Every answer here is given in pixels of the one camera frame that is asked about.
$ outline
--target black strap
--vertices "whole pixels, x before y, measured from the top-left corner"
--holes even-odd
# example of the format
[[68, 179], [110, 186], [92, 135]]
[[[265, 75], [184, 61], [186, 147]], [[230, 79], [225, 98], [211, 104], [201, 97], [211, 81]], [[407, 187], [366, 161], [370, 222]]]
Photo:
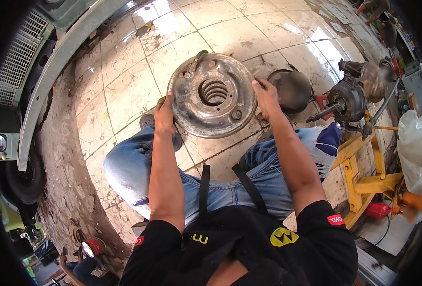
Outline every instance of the black strap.
[[198, 217], [208, 213], [208, 189], [210, 185], [210, 166], [203, 165], [198, 200]]
[[255, 206], [258, 210], [268, 213], [267, 206], [265, 205], [264, 199], [260, 195], [257, 188], [254, 186], [254, 183], [249, 179], [248, 175], [243, 171], [240, 165], [235, 164], [232, 167], [232, 170], [237, 175], [238, 179], [240, 179], [242, 185], [248, 191], [249, 196], [251, 197], [252, 201], [254, 202]]

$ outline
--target tiled floor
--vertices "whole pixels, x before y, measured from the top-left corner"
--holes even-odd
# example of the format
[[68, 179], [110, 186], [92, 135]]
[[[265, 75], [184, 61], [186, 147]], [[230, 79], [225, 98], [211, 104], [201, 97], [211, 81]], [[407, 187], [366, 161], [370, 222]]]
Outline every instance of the tiled floor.
[[[142, 27], [150, 20], [153, 29], [137, 37], [140, 28], [148, 30]], [[369, 37], [363, 25], [361, 20], [355, 26], [362, 27], [355, 30]], [[181, 63], [206, 49], [231, 55], [262, 78], [277, 69], [295, 67], [309, 77], [315, 94], [323, 94], [343, 77], [338, 70], [341, 58], [364, 60], [351, 38], [339, 36], [303, 0], [156, 0], [119, 19], [112, 30], [77, 61], [73, 90], [89, 174], [126, 243], [134, 242], [130, 226], [142, 217], [108, 185], [103, 159], [117, 143], [139, 131], [139, 117], [165, 95], [170, 76]], [[375, 46], [365, 47], [375, 50]], [[311, 103], [291, 120], [297, 127], [313, 126], [305, 120], [317, 110]], [[254, 117], [241, 131], [216, 140], [179, 129], [185, 144], [176, 152], [178, 166], [199, 176], [201, 165], [207, 163], [211, 179], [233, 180], [230, 167], [258, 140], [263, 128], [266, 124]], [[324, 187], [333, 205], [346, 200], [340, 168], [330, 174]], [[292, 217], [286, 220], [292, 227], [294, 222]]]

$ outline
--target white plastic bag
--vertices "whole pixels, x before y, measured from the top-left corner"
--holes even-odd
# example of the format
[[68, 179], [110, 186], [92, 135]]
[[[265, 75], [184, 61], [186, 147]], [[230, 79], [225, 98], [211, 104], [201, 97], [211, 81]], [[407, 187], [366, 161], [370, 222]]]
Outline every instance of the white plastic bag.
[[399, 121], [397, 152], [407, 189], [422, 195], [422, 116], [409, 110]]

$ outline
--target dirt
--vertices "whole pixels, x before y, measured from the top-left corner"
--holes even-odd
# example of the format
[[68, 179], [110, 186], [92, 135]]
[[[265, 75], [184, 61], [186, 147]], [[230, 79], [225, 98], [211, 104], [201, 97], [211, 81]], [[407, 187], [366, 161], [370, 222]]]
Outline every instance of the dirt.
[[47, 198], [38, 202], [38, 214], [44, 231], [59, 252], [64, 246], [68, 249], [68, 261], [77, 261], [71, 254], [77, 247], [68, 233], [70, 219], [81, 227], [84, 239], [92, 236], [102, 239], [106, 251], [100, 255], [101, 266], [94, 274], [108, 270], [120, 277], [131, 247], [114, 230], [90, 180], [71, 97], [74, 74], [75, 66], [71, 63], [57, 79], [48, 117], [35, 140], [47, 174]]

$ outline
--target bolt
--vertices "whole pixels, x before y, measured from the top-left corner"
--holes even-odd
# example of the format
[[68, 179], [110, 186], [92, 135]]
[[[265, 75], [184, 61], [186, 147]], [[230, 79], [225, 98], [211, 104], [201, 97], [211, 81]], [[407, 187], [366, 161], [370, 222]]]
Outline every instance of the bolt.
[[234, 110], [234, 111], [232, 112], [232, 118], [233, 118], [233, 119], [235, 119], [235, 120], [240, 120], [240, 119], [241, 119], [241, 117], [242, 117], [242, 113], [241, 113], [241, 111], [239, 111], [239, 110]]

